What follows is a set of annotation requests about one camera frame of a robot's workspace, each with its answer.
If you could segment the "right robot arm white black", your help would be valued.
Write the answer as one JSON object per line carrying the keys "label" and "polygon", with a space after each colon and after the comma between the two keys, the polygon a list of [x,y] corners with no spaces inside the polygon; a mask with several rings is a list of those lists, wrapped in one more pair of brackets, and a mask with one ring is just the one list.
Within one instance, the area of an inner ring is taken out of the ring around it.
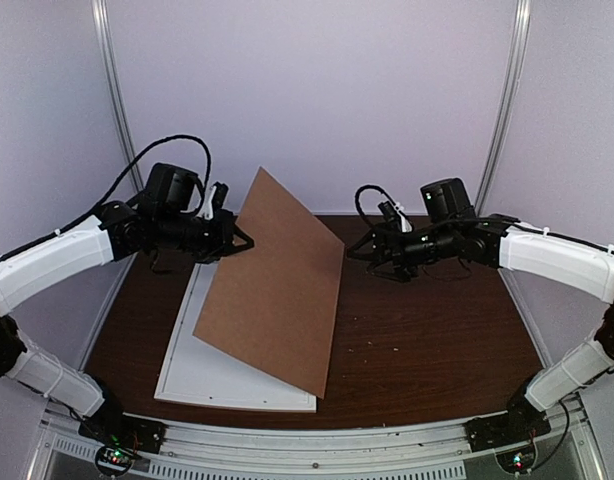
{"label": "right robot arm white black", "polygon": [[388,214],[347,250],[368,273],[405,283],[457,259],[501,271],[551,362],[510,399],[506,440],[522,440],[545,411],[614,371],[614,246],[538,228],[513,217],[451,215],[421,229]]}

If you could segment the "brown fibreboard backing board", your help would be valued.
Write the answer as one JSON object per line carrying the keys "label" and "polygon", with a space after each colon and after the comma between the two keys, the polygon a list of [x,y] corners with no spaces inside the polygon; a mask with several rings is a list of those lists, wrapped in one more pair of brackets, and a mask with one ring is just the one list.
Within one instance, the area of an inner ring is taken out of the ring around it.
{"label": "brown fibreboard backing board", "polygon": [[254,246],[219,261],[194,334],[322,399],[344,244],[264,168],[236,224]]}

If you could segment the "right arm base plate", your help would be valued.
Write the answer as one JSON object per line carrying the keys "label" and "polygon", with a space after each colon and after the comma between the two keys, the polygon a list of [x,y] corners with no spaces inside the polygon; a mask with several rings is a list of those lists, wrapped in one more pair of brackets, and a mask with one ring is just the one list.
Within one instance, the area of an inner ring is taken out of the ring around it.
{"label": "right arm base plate", "polygon": [[472,452],[528,442],[535,436],[551,432],[551,425],[546,419],[527,424],[511,419],[509,413],[476,417],[466,422],[464,428]]}

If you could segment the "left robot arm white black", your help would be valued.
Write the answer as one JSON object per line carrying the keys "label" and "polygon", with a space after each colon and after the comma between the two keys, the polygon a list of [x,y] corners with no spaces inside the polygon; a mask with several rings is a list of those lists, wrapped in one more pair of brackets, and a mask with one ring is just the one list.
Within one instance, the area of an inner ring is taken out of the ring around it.
{"label": "left robot arm white black", "polygon": [[253,246],[228,210],[219,209],[212,218],[182,213],[155,217],[114,201],[64,232],[54,232],[12,256],[0,256],[0,377],[91,418],[93,429],[108,443],[124,442],[131,424],[111,394],[91,376],[36,345],[17,326],[13,310],[66,279],[140,251],[176,250],[190,254],[198,264],[211,264]]}

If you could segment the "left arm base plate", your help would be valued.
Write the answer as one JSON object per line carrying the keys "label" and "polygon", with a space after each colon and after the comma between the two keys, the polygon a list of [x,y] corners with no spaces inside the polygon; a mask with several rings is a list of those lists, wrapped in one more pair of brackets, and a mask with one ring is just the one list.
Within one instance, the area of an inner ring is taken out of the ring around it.
{"label": "left arm base plate", "polygon": [[81,436],[134,453],[159,453],[166,433],[162,422],[126,414],[112,419],[100,415],[82,417],[77,413],[70,416],[79,423]]}

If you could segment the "white picture frame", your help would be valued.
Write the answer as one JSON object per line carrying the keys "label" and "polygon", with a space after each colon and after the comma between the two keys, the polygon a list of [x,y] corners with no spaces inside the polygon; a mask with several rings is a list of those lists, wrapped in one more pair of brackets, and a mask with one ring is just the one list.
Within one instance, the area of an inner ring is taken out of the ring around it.
{"label": "white picture frame", "polygon": [[193,335],[217,266],[196,265],[173,326],[154,398],[258,412],[314,413],[314,395],[257,370]]}

